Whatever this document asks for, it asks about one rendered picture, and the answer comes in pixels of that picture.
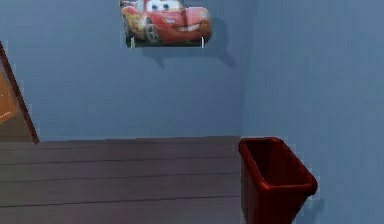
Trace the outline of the dark red waste bin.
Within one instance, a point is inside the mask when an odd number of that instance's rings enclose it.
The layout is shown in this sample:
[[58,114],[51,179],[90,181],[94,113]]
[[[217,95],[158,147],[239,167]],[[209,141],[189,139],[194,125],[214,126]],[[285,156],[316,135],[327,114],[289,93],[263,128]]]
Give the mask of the dark red waste bin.
[[315,177],[280,138],[243,138],[238,151],[245,224],[292,224],[318,189]]

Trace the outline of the brown wooden room door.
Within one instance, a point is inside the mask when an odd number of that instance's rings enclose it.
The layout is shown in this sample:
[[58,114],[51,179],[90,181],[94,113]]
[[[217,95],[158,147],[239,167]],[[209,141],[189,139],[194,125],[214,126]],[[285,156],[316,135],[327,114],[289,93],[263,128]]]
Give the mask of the brown wooden room door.
[[40,142],[1,41],[0,142]]

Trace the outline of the red car wall picture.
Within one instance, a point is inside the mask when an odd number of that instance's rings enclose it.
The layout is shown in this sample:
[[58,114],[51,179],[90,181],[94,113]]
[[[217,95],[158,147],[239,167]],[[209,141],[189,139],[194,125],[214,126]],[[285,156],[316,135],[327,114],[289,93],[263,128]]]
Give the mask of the red car wall picture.
[[212,36],[212,19],[205,7],[188,7],[181,0],[119,0],[128,47],[198,46]]

